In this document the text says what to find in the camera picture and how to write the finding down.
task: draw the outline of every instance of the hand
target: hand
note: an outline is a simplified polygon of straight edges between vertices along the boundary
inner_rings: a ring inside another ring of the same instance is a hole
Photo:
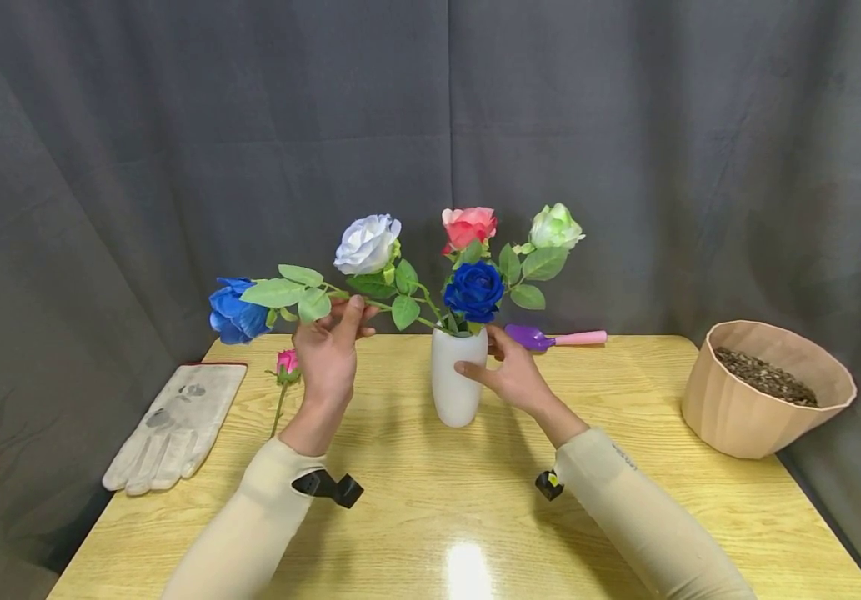
[[[297,327],[293,347],[303,372],[303,403],[279,440],[303,456],[327,452],[340,428],[343,411],[353,398],[357,373],[356,341],[374,335],[365,323],[378,313],[376,306],[364,308],[364,298],[332,301],[330,314]]]
[[[489,353],[503,365],[491,371],[473,362],[461,361],[454,365],[457,373],[480,381],[507,404],[529,414],[554,398],[527,348],[520,346],[500,327],[487,326],[487,337],[491,346]]]
[[[491,371],[473,362],[461,361],[453,366],[457,373],[480,381],[507,404],[533,417],[555,448],[589,429],[581,417],[550,391],[527,348],[512,340],[500,327],[487,326],[487,337],[491,353],[503,365]]]
[[[293,334],[304,396],[313,402],[348,403],[353,397],[357,372],[356,341],[374,335],[366,322],[378,313],[376,306],[364,307],[364,298],[335,298],[330,314],[312,323],[300,323]]]

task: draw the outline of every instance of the rose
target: rose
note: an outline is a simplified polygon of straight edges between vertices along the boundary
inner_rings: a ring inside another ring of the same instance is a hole
[[[210,296],[210,327],[220,332],[223,343],[249,343],[256,336],[268,333],[268,309],[258,304],[243,302],[240,296],[253,286],[244,278],[223,278],[217,282],[224,286]]]
[[[462,251],[473,240],[486,242],[496,234],[492,208],[445,208],[441,217],[449,238],[447,246],[443,247],[444,254]]]
[[[533,217],[530,244],[524,245],[524,253],[532,252],[534,248],[561,247],[573,250],[577,242],[586,237],[580,225],[570,216],[567,207],[557,202],[553,208],[543,207],[543,210]]]
[[[463,264],[443,290],[443,303],[472,323],[489,323],[503,298],[503,280],[492,264]]]
[[[300,378],[297,350],[290,348],[277,353],[278,383],[293,383]]]
[[[343,274],[377,273],[397,251],[400,222],[390,215],[357,219],[343,232],[333,266]]]

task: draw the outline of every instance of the black clip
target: black clip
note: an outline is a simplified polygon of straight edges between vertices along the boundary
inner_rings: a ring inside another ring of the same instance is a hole
[[[344,509],[353,506],[364,493],[364,488],[350,477],[349,473],[343,475],[339,482],[335,482],[330,473],[322,468],[303,475],[291,485],[293,490],[315,498],[331,498]]]
[[[563,484],[557,479],[557,473],[553,469],[540,473],[533,485],[537,486],[543,497],[548,500],[553,500],[563,493]]]

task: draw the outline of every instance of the purple trowel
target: purple trowel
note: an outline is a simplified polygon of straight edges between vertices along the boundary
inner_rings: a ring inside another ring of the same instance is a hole
[[[603,330],[569,333],[552,338],[543,335],[543,331],[540,331],[536,327],[509,324],[504,330],[519,345],[528,350],[537,350],[539,353],[545,352],[551,346],[587,346],[590,343],[604,343],[607,341],[607,333]]]

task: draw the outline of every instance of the flower pot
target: flower pot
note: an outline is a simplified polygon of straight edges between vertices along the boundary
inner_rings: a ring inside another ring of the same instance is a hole
[[[481,366],[486,364],[487,329],[467,338],[434,329],[430,343],[433,403],[437,416],[451,428],[462,428],[473,421],[483,392],[479,383],[453,370],[454,363],[461,360]]]
[[[792,373],[814,391],[818,406],[798,406],[759,392],[717,360],[713,350],[719,347]],[[721,322],[708,331],[690,372],[683,420],[721,453],[759,459],[827,422],[855,397],[851,373],[816,343],[763,322]]]

